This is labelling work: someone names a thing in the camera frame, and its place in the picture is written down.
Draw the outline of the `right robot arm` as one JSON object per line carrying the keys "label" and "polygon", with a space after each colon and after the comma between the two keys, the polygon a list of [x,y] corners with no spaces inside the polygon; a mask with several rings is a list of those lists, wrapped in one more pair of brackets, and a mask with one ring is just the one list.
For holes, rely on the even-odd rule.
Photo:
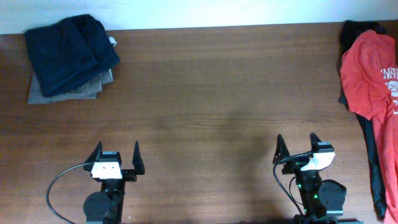
{"label": "right robot arm", "polygon": [[[299,224],[349,224],[360,223],[355,219],[341,219],[347,189],[331,179],[323,180],[319,172],[329,167],[335,157],[335,148],[322,141],[315,133],[310,134],[311,150],[291,155],[281,134],[277,135],[273,164],[273,176],[279,187],[297,208],[293,218]],[[282,166],[284,175],[293,174],[292,182],[298,187],[301,202],[292,196],[277,176],[277,167]]]}

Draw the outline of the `red printed t-shirt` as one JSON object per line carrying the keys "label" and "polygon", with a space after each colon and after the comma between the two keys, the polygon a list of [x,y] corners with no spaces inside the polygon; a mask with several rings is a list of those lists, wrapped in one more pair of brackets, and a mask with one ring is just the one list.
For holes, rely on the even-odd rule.
{"label": "red printed t-shirt", "polygon": [[349,110],[370,119],[386,189],[384,223],[397,223],[396,41],[367,30],[343,54],[341,82]]}

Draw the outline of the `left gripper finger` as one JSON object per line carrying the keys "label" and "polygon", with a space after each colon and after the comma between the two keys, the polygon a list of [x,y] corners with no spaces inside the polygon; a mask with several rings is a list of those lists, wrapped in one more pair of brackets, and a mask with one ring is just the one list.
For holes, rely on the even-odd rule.
{"label": "left gripper finger", "polygon": [[90,156],[87,158],[87,160],[85,162],[91,163],[91,162],[99,161],[102,152],[103,152],[102,143],[101,143],[101,141],[99,141],[98,144],[96,145],[94,151],[90,154]]}
{"label": "left gripper finger", "polygon": [[133,164],[136,174],[145,174],[145,165],[144,165],[142,157],[141,157],[138,141],[136,141],[135,145],[134,145],[132,164]]}

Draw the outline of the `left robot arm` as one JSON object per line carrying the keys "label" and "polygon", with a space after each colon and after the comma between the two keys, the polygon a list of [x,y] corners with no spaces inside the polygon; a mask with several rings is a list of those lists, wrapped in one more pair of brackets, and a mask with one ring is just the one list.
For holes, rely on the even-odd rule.
{"label": "left robot arm", "polygon": [[121,155],[118,151],[103,151],[101,142],[85,161],[83,169],[101,184],[101,189],[87,196],[83,211],[87,223],[121,223],[125,184],[135,182],[138,175],[145,174],[145,166],[139,150],[134,145],[132,169],[122,169]]}

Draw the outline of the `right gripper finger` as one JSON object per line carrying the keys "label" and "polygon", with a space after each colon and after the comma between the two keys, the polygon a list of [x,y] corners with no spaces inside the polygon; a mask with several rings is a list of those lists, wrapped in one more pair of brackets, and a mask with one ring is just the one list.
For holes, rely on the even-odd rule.
{"label": "right gripper finger", "polygon": [[318,152],[318,143],[321,142],[319,137],[315,133],[310,134],[311,151]]}
{"label": "right gripper finger", "polygon": [[284,141],[282,135],[278,134],[277,135],[277,145],[276,145],[272,163],[276,164],[279,161],[281,161],[282,159],[285,159],[288,157],[290,157],[289,150],[287,149],[287,146],[285,144],[285,141]]}

